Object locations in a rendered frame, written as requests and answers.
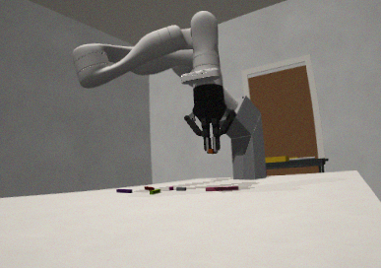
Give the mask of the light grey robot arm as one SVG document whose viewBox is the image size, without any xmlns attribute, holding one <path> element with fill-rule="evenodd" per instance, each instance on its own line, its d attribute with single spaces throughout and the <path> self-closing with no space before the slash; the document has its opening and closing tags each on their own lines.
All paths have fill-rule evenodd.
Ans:
<svg viewBox="0 0 381 268">
<path fill-rule="evenodd" d="M 190 29 L 170 26 L 148 33 L 134 48 L 85 44 L 77 47 L 72 56 L 83 88 L 101 86 L 129 71 L 153 75 L 171 68 L 182 84 L 194 89 L 205 84 L 223 86 L 218 43 L 217 19 L 201 11 L 193 16 Z M 116 64 L 110 66 L 109 62 Z"/>
</svg>

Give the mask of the pink rod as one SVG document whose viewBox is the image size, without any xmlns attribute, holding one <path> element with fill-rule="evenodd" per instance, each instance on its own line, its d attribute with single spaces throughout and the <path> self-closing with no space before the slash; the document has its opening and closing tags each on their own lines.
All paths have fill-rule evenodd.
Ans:
<svg viewBox="0 0 381 268">
<path fill-rule="evenodd" d="M 228 191 L 228 190 L 238 190 L 238 186 L 206 187 L 206 191 Z"/>
</svg>

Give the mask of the lime green rod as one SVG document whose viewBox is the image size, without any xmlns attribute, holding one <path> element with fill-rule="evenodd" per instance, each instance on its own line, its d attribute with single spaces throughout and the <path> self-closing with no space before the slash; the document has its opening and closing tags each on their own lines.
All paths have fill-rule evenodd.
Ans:
<svg viewBox="0 0 381 268">
<path fill-rule="evenodd" d="M 150 191 L 150 194 L 157 194 L 157 193 L 160 193 L 160 189 L 156 189 L 156 190 L 151 190 Z"/>
</svg>

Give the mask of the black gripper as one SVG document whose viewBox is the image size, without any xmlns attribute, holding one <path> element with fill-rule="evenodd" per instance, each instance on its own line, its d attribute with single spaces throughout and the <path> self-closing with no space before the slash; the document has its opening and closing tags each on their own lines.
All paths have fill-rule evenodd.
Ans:
<svg viewBox="0 0 381 268">
<path fill-rule="evenodd" d="M 204 149 L 209 154 L 208 149 L 212 149 L 210 138 L 210 123 L 213 126 L 213 149 L 217 153 L 221 148 L 220 136 L 225 134 L 230 127 L 236 112 L 227 108 L 224 103 L 223 86 L 218 84 L 205 84 L 193 89 L 194 107 L 193 112 L 185 115 L 184 119 L 195 132 L 196 135 L 204 138 Z M 226 120 L 220 129 L 220 121 L 225 113 Z M 195 123 L 196 118 L 201 121 L 202 131 Z M 227 127 L 228 126 L 228 127 Z M 226 129 L 227 128 L 227 129 Z"/>
</svg>

